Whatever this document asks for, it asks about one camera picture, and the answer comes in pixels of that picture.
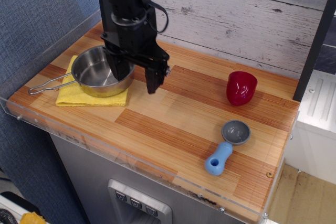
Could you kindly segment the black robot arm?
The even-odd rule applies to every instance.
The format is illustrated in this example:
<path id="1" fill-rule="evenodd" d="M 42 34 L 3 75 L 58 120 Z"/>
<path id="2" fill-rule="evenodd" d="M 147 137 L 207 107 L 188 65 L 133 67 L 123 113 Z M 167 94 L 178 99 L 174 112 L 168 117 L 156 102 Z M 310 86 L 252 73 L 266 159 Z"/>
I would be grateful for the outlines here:
<path id="1" fill-rule="evenodd" d="M 170 73 L 169 55 L 157 44 L 157 9 L 152 0 L 99 0 L 108 64 L 117 80 L 128 75 L 129 64 L 144 68 L 149 94 L 156 92 Z"/>

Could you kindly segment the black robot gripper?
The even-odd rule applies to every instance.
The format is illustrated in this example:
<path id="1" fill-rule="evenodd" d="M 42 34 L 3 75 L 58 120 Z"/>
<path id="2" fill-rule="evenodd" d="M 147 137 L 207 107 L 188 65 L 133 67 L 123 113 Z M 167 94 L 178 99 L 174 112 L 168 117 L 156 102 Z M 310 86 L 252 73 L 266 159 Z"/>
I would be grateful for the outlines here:
<path id="1" fill-rule="evenodd" d="M 169 55 L 157 44 L 156 18 L 146 18 L 132 26 L 119 26 L 103 19 L 101 38 L 106 47 L 106 59 L 113 76 L 121 81 L 134 69 L 145 69 L 148 94 L 154 94 L 169 74 Z"/>

